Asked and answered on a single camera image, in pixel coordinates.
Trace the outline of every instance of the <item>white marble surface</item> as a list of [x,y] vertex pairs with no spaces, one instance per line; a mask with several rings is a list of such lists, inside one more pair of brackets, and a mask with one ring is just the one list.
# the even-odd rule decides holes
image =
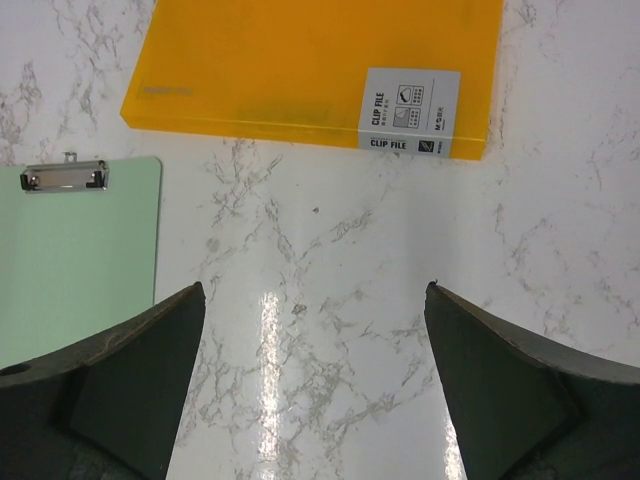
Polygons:
[[152,0],[0,9],[0,164],[164,163],[157,298],[208,297],[169,478],[463,478],[434,278],[640,365],[636,0],[508,0],[479,164],[131,131]]

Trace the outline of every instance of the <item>yellow plastic folder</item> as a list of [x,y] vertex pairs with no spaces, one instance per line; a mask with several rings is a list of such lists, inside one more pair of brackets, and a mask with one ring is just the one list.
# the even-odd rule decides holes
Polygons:
[[134,128],[358,147],[370,68],[460,73],[450,156],[484,151],[503,0],[159,0]]

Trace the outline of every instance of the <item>metal clip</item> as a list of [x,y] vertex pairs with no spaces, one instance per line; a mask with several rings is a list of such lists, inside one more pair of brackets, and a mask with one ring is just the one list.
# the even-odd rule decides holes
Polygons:
[[27,193],[106,190],[108,178],[104,160],[29,165],[20,175],[20,186]]

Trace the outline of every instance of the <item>label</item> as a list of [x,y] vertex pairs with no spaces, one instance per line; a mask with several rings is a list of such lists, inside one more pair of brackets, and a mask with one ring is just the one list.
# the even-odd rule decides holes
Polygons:
[[370,68],[359,148],[449,157],[459,91],[459,72]]

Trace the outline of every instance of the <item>small logo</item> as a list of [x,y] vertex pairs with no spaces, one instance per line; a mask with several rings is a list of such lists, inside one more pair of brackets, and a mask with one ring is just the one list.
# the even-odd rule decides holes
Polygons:
[[398,105],[422,105],[422,97],[424,95],[424,87],[420,85],[400,85],[398,88],[398,97],[396,103]]
[[410,107],[396,107],[393,126],[399,128],[418,128],[420,125],[420,109]]
[[433,149],[436,146],[435,142],[431,140],[420,140],[418,142],[418,151],[425,153],[433,153]]
[[444,108],[438,107],[438,113],[436,113],[436,130],[444,129]]

